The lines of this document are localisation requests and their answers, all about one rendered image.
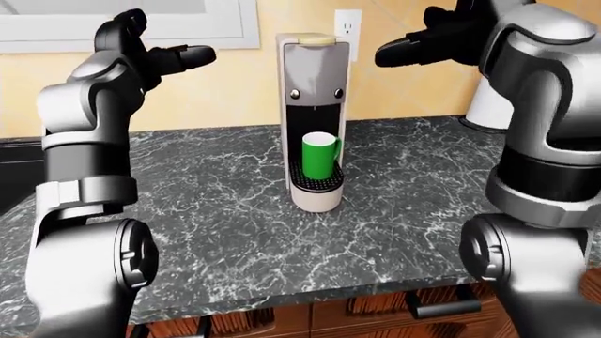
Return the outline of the white grey coffee machine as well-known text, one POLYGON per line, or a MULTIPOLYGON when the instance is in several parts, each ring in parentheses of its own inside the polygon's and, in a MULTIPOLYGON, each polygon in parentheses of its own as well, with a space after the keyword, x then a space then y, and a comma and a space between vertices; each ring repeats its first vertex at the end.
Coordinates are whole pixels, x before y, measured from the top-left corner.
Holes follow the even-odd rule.
POLYGON ((302 137, 324 131, 345 138, 350 44, 323 33, 280 33, 276 48, 285 185, 301 210, 325 213, 342 200, 342 159, 330 178, 309 179, 301 169, 302 137))

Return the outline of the white wall power outlet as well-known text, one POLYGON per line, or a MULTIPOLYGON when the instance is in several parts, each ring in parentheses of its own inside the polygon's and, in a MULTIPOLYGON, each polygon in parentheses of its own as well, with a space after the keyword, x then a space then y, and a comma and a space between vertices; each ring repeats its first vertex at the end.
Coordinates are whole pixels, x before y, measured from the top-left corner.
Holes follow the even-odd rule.
POLYGON ((358 59, 362 10, 337 9, 334 11, 334 35, 350 44, 350 61, 358 59))

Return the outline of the white framed window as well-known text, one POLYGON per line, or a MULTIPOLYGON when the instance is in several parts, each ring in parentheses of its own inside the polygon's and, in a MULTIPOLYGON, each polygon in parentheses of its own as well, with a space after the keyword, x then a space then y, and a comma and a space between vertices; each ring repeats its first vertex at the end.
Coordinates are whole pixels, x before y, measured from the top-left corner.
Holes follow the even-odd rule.
POLYGON ((0 54, 90 53, 119 30, 148 48, 260 47, 256 0, 0 0, 0 54))

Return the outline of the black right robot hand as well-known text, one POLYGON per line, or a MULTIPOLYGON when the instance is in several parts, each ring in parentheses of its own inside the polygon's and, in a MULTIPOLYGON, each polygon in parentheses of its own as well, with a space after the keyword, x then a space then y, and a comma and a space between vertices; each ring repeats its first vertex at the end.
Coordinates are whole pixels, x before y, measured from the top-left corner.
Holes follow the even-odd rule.
POLYGON ((375 52, 381 68, 427 65, 452 60, 479 64, 489 34, 497 23, 492 0, 457 0, 454 10, 431 6, 424 11, 425 30, 406 33, 375 52))

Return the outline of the green mug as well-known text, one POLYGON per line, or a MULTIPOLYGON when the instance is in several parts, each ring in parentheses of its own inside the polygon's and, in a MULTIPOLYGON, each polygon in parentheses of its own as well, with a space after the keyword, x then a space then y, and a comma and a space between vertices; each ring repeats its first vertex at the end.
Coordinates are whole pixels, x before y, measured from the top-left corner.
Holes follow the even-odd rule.
POLYGON ((341 153, 342 141, 325 131, 313 131, 302 137, 301 168, 310 179, 328 179, 341 153))

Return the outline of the wooden cabinet drawer front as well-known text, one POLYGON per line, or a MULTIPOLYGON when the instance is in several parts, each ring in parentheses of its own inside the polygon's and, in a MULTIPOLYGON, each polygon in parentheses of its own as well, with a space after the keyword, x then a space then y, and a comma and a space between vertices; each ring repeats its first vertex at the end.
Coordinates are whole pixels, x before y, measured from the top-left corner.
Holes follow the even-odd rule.
MULTIPOLYGON (((379 295, 286 295, 138 317, 128 338, 193 338, 198 318, 211 317, 210 338, 517 338, 486 284, 467 284, 482 310, 415 320, 405 304, 409 291, 379 295)), ((457 300, 455 288, 415 290, 423 305, 457 300)))

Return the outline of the black kitchen sink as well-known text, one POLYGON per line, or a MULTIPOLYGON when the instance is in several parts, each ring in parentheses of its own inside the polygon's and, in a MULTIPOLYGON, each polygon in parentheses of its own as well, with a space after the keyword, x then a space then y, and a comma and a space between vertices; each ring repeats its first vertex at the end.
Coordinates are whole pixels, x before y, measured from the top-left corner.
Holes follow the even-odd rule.
POLYGON ((33 194, 44 179, 39 138, 0 139, 0 216, 33 194))

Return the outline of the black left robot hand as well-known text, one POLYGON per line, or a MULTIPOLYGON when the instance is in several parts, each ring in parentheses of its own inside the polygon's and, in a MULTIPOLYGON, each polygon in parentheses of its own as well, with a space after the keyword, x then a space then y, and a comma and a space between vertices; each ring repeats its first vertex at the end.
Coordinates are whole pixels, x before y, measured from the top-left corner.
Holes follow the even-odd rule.
POLYGON ((141 40, 146 25, 146 14, 140 8, 133 8, 102 24, 94 38, 97 52, 112 50, 126 56, 142 79, 145 92, 156 88, 165 75, 204 67, 216 61, 215 50, 204 45, 147 49, 141 40))

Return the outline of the white rounded kitchen appliance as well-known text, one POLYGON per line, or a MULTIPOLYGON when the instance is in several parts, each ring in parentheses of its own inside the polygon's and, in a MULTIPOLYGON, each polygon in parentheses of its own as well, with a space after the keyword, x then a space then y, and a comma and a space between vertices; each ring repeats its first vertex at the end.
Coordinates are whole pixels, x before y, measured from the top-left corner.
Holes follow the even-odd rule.
POLYGON ((484 76, 481 77, 466 114, 459 117, 464 126, 490 134, 503 134, 507 131, 513 106, 499 95, 484 76))

